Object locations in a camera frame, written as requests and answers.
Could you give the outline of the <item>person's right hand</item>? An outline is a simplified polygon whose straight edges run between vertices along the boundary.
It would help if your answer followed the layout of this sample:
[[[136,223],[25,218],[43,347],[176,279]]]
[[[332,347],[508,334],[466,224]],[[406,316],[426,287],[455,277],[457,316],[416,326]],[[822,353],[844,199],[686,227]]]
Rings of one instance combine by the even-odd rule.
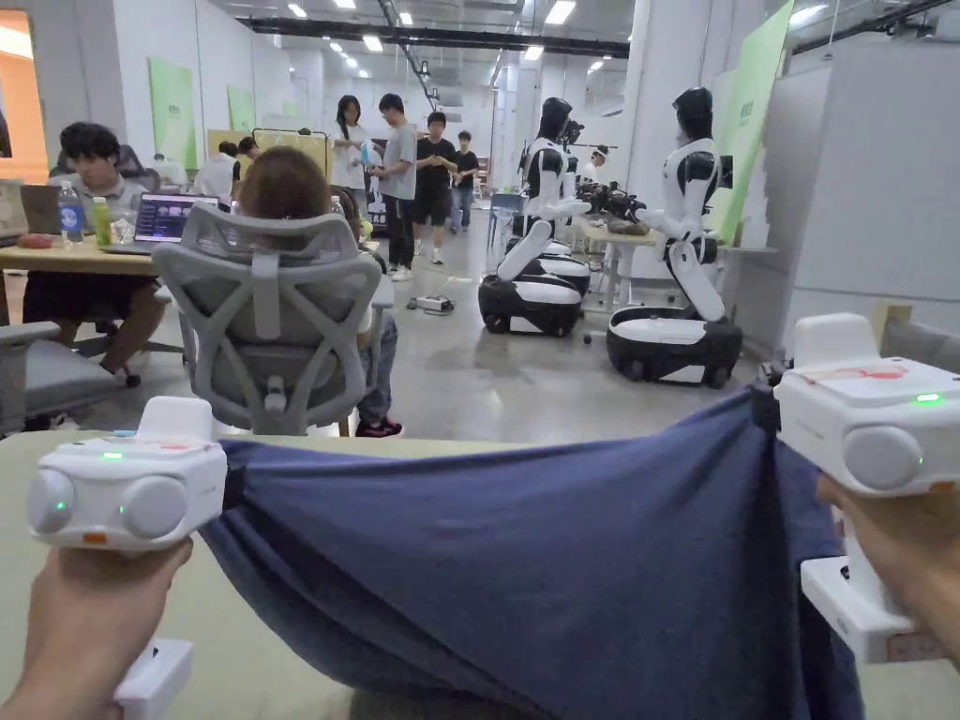
[[[869,498],[823,474],[817,495],[839,509],[880,581],[959,668],[959,493]]]

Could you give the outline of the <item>person's left hand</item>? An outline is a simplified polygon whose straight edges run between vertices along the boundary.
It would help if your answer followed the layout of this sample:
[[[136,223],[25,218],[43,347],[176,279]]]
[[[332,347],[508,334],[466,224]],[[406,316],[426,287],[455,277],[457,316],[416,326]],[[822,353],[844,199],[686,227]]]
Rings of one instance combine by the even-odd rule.
[[[192,539],[127,558],[55,547],[31,588],[22,675],[4,719],[122,719],[114,694],[158,629]]]

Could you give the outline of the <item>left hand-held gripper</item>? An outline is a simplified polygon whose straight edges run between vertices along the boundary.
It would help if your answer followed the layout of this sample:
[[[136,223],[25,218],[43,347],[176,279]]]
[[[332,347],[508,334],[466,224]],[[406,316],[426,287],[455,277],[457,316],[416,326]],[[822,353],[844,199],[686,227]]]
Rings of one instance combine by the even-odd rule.
[[[162,551],[221,514],[227,475],[210,404],[156,397],[134,433],[67,442],[39,460],[28,492],[29,531],[49,552],[136,558]],[[157,628],[115,691],[122,719],[161,718],[193,665],[193,644],[162,638]]]

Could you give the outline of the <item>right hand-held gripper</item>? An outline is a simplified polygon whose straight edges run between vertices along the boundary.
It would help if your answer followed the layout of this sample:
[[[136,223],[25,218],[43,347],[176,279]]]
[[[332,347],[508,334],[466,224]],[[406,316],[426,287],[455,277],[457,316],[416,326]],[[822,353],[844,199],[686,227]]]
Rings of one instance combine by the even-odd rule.
[[[948,496],[959,482],[955,373],[879,353],[851,313],[800,319],[791,367],[750,390],[755,424],[854,495]],[[853,530],[843,555],[801,566],[807,600],[865,664],[933,661],[935,639],[899,606]]]

